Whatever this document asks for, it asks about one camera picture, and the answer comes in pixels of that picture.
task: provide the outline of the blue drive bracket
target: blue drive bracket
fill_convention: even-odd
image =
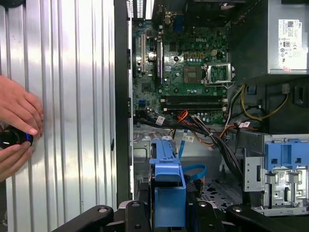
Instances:
[[[285,143],[265,144],[265,169],[272,171],[275,167],[295,170],[298,166],[309,165],[309,143],[299,139],[290,139]]]
[[[158,186],[154,188],[154,226],[185,227],[186,189],[181,163],[168,140],[153,141],[152,146],[156,147],[156,158],[149,163],[154,166]]]

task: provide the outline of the screw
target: screw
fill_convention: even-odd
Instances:
[[[237,206],[233,207],[233,210],[237,213],[240,213],[242,211],[242,209],[240,207],[237,207]]]
[[[107,212],[107,209],[106,208],[100,208],[98,211],[99,211],[99,213],[105,213],[105,212]]]
[[[200,202],[200,203],[198,203],[198,205],[200,205],[202,207],[205,207],[206,206],[206,202]]]
[[[138,204],[137,202],[134,202],[133,204],[132,204],[132,206],[133,207],[138,207],[140,204]]]

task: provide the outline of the human hand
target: human hand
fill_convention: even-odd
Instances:
[[[0,151],[0,182],[14,175],[28,161],[32,152],[30,142]]]
[[[43,106],[18,83],[0,76],[0,121],[21,131],[40,136],[43,133]]]

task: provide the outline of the motherboard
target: motherboard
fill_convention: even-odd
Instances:
[[[180,20],[171,15],[157,30],[151,21],[133,25],[134,115],[172,119],[188,110],[207,124],[224,124],[232,73],[227,28],[183,30]]]

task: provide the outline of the ribbed metal panel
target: ribbed metal panel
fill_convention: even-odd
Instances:
[[[46,232],[96,204],[116,207],[111,0],[0,7],[1,74],[44,104],[44,135],[7,180],[10,232]]]

